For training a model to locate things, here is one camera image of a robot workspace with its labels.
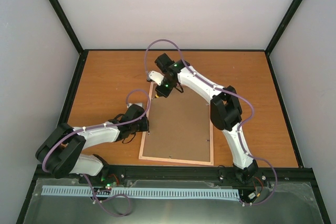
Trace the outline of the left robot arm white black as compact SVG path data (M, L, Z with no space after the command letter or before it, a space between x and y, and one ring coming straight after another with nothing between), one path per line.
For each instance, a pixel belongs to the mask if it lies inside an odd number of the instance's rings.
M86 174L97 183L104 183L109 177L107 162L97 154L85 155L82 151L147 132L149 120L145 113L140 105L131 104L124 114L99 125L71 127L67 123L59 124L36 151L35 157L43 165L43 171L55 178Z

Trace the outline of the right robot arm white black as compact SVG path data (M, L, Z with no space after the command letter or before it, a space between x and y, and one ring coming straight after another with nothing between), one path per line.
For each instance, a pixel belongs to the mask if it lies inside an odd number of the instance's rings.
M186 86L200 95L210 105L210 120L222 131L233 156L233 167L237 180L250 182L258 170L244 137L242 108L236 90L232 86L220 86L196 71L188 62L170 59L162 54L155 60L161 73L150 71L148 78L157 84L156 97L167 98L173 89Z

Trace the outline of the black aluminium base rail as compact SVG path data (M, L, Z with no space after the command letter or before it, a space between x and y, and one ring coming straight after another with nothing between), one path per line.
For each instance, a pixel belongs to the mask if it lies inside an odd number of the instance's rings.
M316 178L311 168L276 168L274 175L271 168L259 168L254 177L261 179L263 184L273 183L275 178L279 182L309 182L315 185ZM137 180L157 181L192 181L209 182L219 186L244 187L251 186L252 179L242 183L235 175L232 167L183 167L183 166L126 166L111 165L109 171L100 176L89 177L93 185L106 185L117 182L119 185L130 186Z

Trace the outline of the left black corner post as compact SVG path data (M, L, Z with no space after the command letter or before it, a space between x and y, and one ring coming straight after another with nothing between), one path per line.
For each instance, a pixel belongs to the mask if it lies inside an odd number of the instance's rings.
M75 47L77 53L79 55L82 54L82 52L84 51L81 43L79 42L79 39L73 29L73 27L70 24L69 19L67 18L59 0L48 0L52 6L52 8L54 9L54 12L56 13L58 19L60 20L62 26L64 27L69 39L71 40L73 46Z

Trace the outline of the black corner post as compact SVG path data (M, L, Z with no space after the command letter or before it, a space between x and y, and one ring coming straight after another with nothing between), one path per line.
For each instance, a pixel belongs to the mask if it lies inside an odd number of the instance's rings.
M294 17L296 11L300 7L303 0L292 0L287 11L285 12L279 26L277 27L275 33L273 34L268 46L265 49L265 54L267 57L270 57L272 51L276 47L278 41L282 37L283 33L285 32L287 26L289 25L290 21Z
M70 24L69 19L67 18L59 0L48 0L52 6L52 8L54 9L54 12L56 13L58 19L60 20L62 26L64 27L69 39L71 40L73 46L75 47L77 53L79 55L82 54L82 52L84 51L81 43L79 42L79 39L73 29L73 27Z

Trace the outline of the right black corner post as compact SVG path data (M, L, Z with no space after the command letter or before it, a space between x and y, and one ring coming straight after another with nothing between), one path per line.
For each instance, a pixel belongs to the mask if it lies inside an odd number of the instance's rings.
M265 54L267 57L270 57L272 51L276 47L278 41L282 37L283 33L285 32L287 26L289 25L290 21L294 17L296 11L300 7L303 0L292 0L287 11L285 12L279 26L277 27L275 33L273 34L268 46L265 49Z

